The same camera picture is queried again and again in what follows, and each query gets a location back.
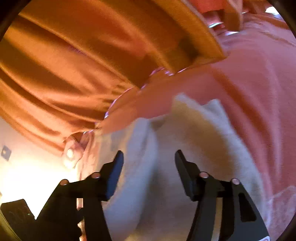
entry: white fabric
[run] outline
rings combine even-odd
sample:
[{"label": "white fabric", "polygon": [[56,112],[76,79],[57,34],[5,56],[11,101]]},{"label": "white fabric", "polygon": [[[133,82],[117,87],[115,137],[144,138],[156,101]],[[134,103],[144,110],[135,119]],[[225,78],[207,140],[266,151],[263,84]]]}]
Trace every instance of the white fabric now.
[{"label": "white fabric", "polygon": [[93,171],[110,162],[117,150],[124,153],[117,190],[104,205],[114,241],[186,240],[197,203],[185,195],[175,167],[178,149],[216,179],[240,179],[263,218],[269,216],[259,172],[218,100],[201,106],[181,94],[170,114],[139,118],[95,138],[99,161]]}]

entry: light switch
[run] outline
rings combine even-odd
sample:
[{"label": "light switch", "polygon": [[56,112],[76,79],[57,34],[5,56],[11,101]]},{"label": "light switch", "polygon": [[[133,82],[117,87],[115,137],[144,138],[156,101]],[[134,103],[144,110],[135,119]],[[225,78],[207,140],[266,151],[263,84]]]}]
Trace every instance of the light switch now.
[{"label": "light switch", "polygon": [[7,147],[7,146],[3,146],[2,152],[1,152],[1,156],[5,159],[5,160],[9,160],[11,155],[11,150]]}]

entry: white towel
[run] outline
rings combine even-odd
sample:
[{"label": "white towel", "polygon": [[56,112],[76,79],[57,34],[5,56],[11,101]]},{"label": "white towel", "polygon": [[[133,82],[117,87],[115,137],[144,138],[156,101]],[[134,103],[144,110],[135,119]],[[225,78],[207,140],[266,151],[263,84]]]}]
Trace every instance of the white towel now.
[{"label": "white towel", "polygon": [[[95,142],[98,161],[91,172],[110,162],[117,150],[124,153],[118,187],[104,204],[114,241],[186,240],[197,203],[185,195],[175,167],[178,149],[216,179],[240,179],[262,217],[270,215],[260,174],[218,100],[201,106],[180,94],[169,114],[139,118],[107,135],[97,132]],[[215,230],[212,240],[217,238]]]}]

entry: pink fabric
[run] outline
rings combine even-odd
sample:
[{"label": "pink fabric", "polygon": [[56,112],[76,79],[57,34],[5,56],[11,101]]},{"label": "pink fabric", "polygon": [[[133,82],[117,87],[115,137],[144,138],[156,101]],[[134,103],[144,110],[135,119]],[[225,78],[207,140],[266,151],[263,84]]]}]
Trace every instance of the pink fabric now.
[{"label": "pink fabric", "polygon": [[262,175],[274,209],[273,219],[266,222],[271,237],[277,238],[295,211],[296,40],[279,20],[251,14],[244,18],[244,30],[220,36],[228,58],[174,76],[159,75],[139,92],[130,92],[130,101],[101,127],[109,133],[138,117],[166,114],[181,92],[200,104],[219,99]]}]

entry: white wall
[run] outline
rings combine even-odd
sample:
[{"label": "white wall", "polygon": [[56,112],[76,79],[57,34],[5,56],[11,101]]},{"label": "white wall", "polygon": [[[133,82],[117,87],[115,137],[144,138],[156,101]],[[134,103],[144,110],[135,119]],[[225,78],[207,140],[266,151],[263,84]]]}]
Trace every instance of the white wall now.
[{"label": "white wall", "polygon": [[0,153],[12,150],[7,162],[0,156],[0,202],[25,199],[35,218],[62,179],[75,181],[75,173],[60,157],[36,146],[0,118]]}]

